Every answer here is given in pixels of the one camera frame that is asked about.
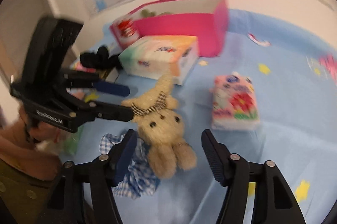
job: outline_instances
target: teddy bear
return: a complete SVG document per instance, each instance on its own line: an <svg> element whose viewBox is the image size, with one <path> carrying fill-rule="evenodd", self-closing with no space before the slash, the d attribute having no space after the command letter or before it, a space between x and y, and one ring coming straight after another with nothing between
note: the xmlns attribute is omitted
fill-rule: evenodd
<svg viewBox="0 0 337 224"><path fill-rule="evenodd" d="M149 165L160 179L171 178L177 166L190 170L197 165L195 152L183 138L183 120L173 111L179 104L171 96L172 89L173 77L167 73L154 88L122 102L134 111L139 137L150 145Z"/></svg>

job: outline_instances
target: blue tablecloth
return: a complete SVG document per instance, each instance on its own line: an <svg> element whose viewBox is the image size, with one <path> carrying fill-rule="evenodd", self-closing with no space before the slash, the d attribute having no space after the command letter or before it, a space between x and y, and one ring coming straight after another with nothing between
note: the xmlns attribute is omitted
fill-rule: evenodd
<svg viewBox="0 0 337 224"><path fill-rule="evenodd" d="M99 44L114 38L108 27ZM268 40L272 46L261 47L247 34ZM273 160L293 191L302 180L310 183L306 200L300 207L307 224L321 223L337 198L337 96L336 84L321 71L314 73L308 59L318 59L336 51L323 40L278 19L246 11L230 10L230 26L222 54L204 58L208 66L196 65L183 86L175 86L173 96L180 102L178 112L185 122L185 138L198 156L198 166L188 172L179 170L170 180L163 180L154 196L138 200L116 198L125 224L215 223L226 188L213 178L201 147L201 132L210 128L212 95L216 75L237 71L250 76L256 91L261 127L257 131L215 131L217 141L246 160L263 163ZM269 75L259 71L268 66ZM155 81L122 73L117 83L131 88L138 96L154 86ZM100 94L98 100L120 103L122 98ZM106 133L119 135L136 124L96 120L87 123L79 142L75 163L92 161L99 156L99 141ZM90 188L85 185L90 203ZM250 223L253 196L247 203L244 223Z"/></svg>

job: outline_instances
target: blue and white gingham fabric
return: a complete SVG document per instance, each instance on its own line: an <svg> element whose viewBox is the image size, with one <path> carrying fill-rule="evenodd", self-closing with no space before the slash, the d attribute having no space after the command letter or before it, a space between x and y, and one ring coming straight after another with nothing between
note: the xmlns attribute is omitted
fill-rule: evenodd
<svg viewBox="0 0 337 224"><path fill-rule="evenodd" d="M113 136L106 134L99 143L100 153L108 153L113 145L120 143L124 135ZM112 192L117 196L139 198L142 194L153 195L157 190L160 180L155 176L149 166L146 157L148 147L141 138L137 138L137 146L129 165L129 173L124 177L117 187L112 188Z"/></svg>

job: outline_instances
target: black and white gingham scarf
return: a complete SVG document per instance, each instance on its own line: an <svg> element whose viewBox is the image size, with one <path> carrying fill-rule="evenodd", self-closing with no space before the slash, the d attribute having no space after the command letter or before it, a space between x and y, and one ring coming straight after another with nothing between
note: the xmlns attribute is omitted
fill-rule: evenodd
<svg viewBox="0 0 337 224"><path fill-rule="evenodd" d="M164 94L164 92L160 92L156 103L148 109L137 107L134 103L131 104L131 109L134 111L134 114L139 116L145 116L151 112L160 114L160 111L164 108L166 108L166 94Z"/></svg>

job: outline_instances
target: pink storage bin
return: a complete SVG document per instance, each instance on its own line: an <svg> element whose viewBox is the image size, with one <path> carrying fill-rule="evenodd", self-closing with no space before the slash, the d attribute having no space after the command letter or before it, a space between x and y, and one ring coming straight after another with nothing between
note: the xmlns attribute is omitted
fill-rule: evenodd
<svg viewBox="0 0 337 224"><path fill-rule="evenodd" d="M155 12L156 16L142 18L144 9ZM143 4L129 15L141 36L197 36L201 57L215 57L221 53L228 29L226 0L160 0Z"/></svg>

